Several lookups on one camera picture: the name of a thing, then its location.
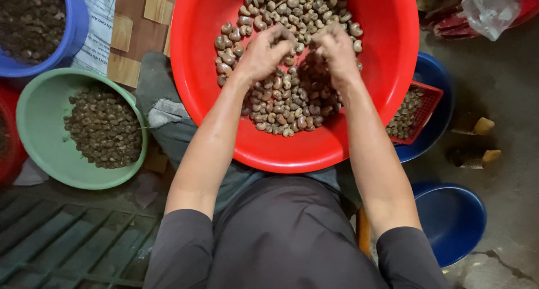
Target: hand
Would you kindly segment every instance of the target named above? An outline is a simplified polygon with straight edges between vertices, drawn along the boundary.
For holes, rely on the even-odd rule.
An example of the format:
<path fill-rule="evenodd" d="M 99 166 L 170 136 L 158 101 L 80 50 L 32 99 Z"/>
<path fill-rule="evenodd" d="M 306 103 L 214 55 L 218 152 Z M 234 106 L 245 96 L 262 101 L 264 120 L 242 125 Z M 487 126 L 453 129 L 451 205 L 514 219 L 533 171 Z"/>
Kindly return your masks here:
<path fill-rule="evenodd" d="M 271 49 L 271 45 L 279 38 L 286 40 L 280 41 L 275 48 Z M 296 40 L 293 34 L 282 24 L 273 25 L 249 42 L 233 75 L 245 75 L 249 82 L 252 82 L 251 84 L 261 81 L 273 73 L 281 59 L 291 54 L 294 48 L 296 48 Z"/>
<path fill-rule="evenodd" d="M 311 40 L 320 46 L 316 50 L 317 54 L 327 60 L 335 89 L 346 92 L 350 86 L 362 81 L 352 41 L 341 25 L 327 25 L 314 34 Z"/>

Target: blue plastic basin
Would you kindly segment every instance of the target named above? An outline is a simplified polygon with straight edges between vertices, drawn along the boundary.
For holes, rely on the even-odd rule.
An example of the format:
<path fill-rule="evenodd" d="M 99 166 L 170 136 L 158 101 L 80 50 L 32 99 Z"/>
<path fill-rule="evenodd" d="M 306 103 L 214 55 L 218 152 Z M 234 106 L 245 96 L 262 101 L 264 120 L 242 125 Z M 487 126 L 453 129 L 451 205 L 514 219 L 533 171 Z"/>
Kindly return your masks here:
<path fill-rule="evenodd" d="M 21 78 L 52 69 L 65 59 L 72 59 L 82 48 L 88 35 L 89 17 L 84 0 L 66 1 L 66 27 L 64 37 L 56 51 L 43 63 L 24 65 L 6 57 L 0 49 L 0 77 Z"/>
<path fill-rule="evenodd" d="M 411 145 L 395 147 L 401 163 L 413 160 L 430 149 L 446 131 L 455 107 L 455 93 L 449 75 L 443 65 L 432 56 L 419 52 L 415 65 L 414 80 L 444 91 L 427 126 Z"/>
<path fill-rule="evenodd" d="M 440 267 L 458 262 L 481 240 L 487 225 L 485 206 L 475 193 L 456 184 L 412 185 L 421 227 Z"/>

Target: gray cloth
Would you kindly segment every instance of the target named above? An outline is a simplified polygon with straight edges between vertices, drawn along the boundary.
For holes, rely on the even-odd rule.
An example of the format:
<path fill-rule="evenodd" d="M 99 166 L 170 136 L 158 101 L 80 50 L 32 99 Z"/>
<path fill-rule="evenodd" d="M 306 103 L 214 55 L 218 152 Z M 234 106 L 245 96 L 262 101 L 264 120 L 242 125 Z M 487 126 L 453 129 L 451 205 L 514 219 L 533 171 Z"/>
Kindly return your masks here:
<path fill-rule="evenodd" d="M 177 169 L 197 126 L 179 98 L 167 56 L 161 52 L 148 52 L 144 55 L 136 96 L 138 110 L 146 117 L 154 138 Z M 219 188 L 216 216 L 254 182 L 272 175 L 233 160 Z M 337 194 L 348 217 L 357 212 L 361 201 L 349 160 L 302 176 L 323 183 Z"/>
<path fill-rule="evenodd" d="M 320 182 L 273 177 L 231 203 L 213 231 L 201 212 L 165 215 L 143 289 L 448 288 L 423 231 L 391 229 L 377 251 L 380 272 Z"/>

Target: green plastic basin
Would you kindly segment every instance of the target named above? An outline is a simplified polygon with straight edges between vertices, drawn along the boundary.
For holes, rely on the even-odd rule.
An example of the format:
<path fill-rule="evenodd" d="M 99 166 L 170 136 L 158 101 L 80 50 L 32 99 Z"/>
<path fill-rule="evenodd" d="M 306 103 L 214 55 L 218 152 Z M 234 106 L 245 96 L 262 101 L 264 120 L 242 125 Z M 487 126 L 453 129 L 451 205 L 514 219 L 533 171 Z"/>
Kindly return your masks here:
<path fill-rule="evenodd" d="M 84 86 L 101 81 L 120 93 L 135 111 L 142 130 L 142 151 L 138 161 L 118 169 L 97 168 L 75 149 L 76 143 L 64 129 L 64 116 L 75 105 L 69 97 Z M 102 190 L 130 179 L 144 162 L 148 133 L 135 97 L 111 80 L 86 70 L 60 68 L 44 72 L 24 88 L 17 103 L 17 129 L 28 155 L 53 178 L 69 186 Z"/>

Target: drain grate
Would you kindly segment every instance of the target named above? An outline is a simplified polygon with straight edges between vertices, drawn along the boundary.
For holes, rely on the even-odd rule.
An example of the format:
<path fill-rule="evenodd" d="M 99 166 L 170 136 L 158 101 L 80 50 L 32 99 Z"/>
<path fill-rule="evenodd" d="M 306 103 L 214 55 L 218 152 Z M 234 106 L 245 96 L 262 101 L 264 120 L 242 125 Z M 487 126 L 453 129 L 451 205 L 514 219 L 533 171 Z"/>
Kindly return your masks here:
<path fill-rule="evenodd" d="M 3 194 L 0 288 L 141 288 L 161 218 Z"/>

